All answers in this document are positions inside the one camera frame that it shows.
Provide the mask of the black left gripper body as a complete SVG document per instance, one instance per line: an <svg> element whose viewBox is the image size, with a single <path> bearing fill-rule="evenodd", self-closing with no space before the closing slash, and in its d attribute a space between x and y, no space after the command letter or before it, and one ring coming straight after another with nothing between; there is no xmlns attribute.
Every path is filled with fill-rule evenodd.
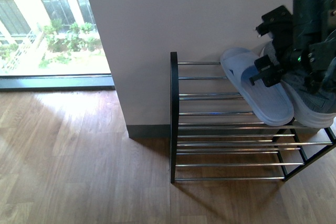
<svg viewBox="0 0 336 224"><path fill-rule="evenodd" d="M258 73L249 78L251 84L261 79L271 87L284 74L300 70L308 92L335 92L335 9L298 9L291 14L279 6L261 19L256 31L260 36L271 34L275 59L266 55L255 60Z"/></svg>

